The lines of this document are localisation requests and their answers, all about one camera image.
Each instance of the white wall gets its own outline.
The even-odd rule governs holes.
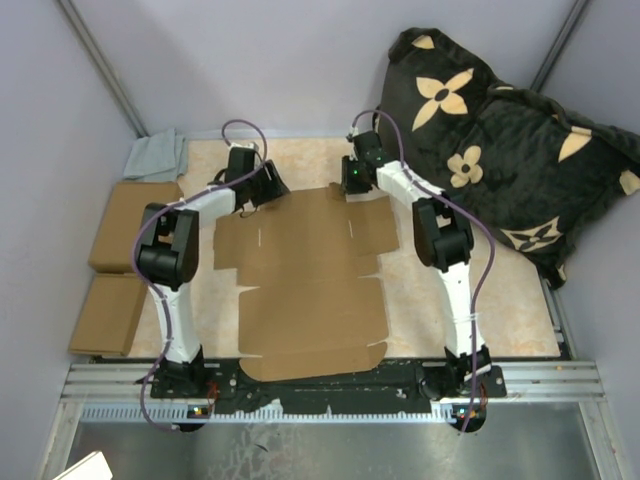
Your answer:
[[[528,86],[573,0],[75,0],[147,127],[343,135],[400,31],[437,27]]]
[[[595,0],[544,93],[594,120],[640,132],[640,3]],[[640,475],[640,195],[591,228],[560,290],[579,353],[594,359]]]
[[[51,0],[0,6],[0,478],[33,478],[133,134]]]

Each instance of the black pillow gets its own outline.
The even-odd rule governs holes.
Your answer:
[[[426,37],[434,48],[413,45]],[[406,160],[416,173],[462,193],[463,206],[497,240],[534,262],[557,288],[566,280],[563,265],[583,227],[604,215],[616,199],[640,189],[640,137],[597,125],[529,90],[514,89],[461,51],[466,52],[438,30],[402,33],[389,53],[381,109],[398,122]],[[432,95],[446,89],[446,83],[440,87],[421,77],[451,78],[465,67],[473,68],[473,77],[454,93],[467,113],[455,108],[447,112],[441,99],[451,92]],[[425,93],[440,103],[423,122],[433,110],[429,107],[424,115],[430,101]],[[397,153],[386,122],[380,123],[379,133],[384,147]]]

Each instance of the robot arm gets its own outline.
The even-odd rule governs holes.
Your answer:
[[[473,234],[466,217],[417,188],[446,196],[415,173],[409,180],[398,160],[382,149],[377,133],[371,131],[351,139],[354,154],[342,159],[342,188],[345,193],[365,193],[378,187],[398,200],[413,215],[414,244],[420,261],[437,269],[445,306],[445,355],[454,381],[460,385],[471,378],[472,313],[469,260]],[[438,217],[447,219],[440,227]],[[491,359],[482,335],[476,328],[478,375],[491,370]]]
[[[199,230],[213,225],[216,219],[229,215],[247,202],[254,207],[289,193],[271,160],[253,176],[257,152],[255,147],[232,145],[226,169],[209,186],[188,199],[186,204],[160,216],[141,238],[136,251],[138,268],[153,287],[151,294],[158,311],[162,338],[168,338],[169,348],[156,373],[154,388],[193,396],[206,386],[206,369],[202,345],[193,325],[191,309],[191,280],[199,261]],[[219,178],[224,175],[224,187]],[[166,205],[150,204],[145,209],[142,224],[166,209]]]

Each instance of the folded towel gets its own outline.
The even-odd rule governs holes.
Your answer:
[[[170,182],[187,172],[184,135],[171,128],[136,140],[124,169],[124,178],[139,182]]]

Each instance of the brown cardboard box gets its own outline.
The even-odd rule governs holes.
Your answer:
[[[365,371],[384,358],[377,255],[398,248],[388,197],[347,203],[302,190],[247,218],[218,219],[214,268],[237,268],[242,369],[262,381]]]
[[[70,352],[129,353],[147,293],[131,268],[133,241],[149,203],[170,203],[180,197],[182,190],[175,182],[120,182],[113,187],[89,255],[89,265],[97,275],[76,324]]]
[[[69,351],[126,356],[131,350],[146,294],[146,285],[135,274],[97,274]]]
[[[89,265],[98,273],[131,273],[130,254],[140,230],[145,207],[150,203],[171,203],[182,197],[175,182],[119,182],[102,217],[93,242]]]

